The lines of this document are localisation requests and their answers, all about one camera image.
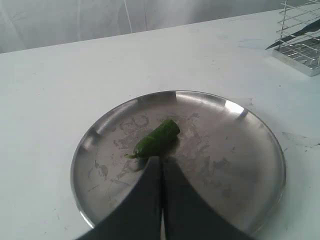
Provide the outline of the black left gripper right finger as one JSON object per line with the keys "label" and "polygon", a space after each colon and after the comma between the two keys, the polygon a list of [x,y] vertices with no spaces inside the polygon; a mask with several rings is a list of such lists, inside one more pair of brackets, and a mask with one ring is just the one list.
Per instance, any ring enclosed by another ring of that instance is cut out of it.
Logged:
{"label": "black left gripper right finger", "polygon": [[167,240],[252,240],[199,195],[177,160],[162,162],[163,214]]}

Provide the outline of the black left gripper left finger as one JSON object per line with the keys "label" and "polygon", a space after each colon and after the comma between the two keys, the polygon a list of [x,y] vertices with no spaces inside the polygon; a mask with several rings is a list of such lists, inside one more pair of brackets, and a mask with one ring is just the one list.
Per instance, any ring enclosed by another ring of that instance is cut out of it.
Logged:
{"label": "black left gripper left finger", "polygon": [[80,240],[159,240],[162,224],[162,163],[150,157],[138,182],[104,220]]}

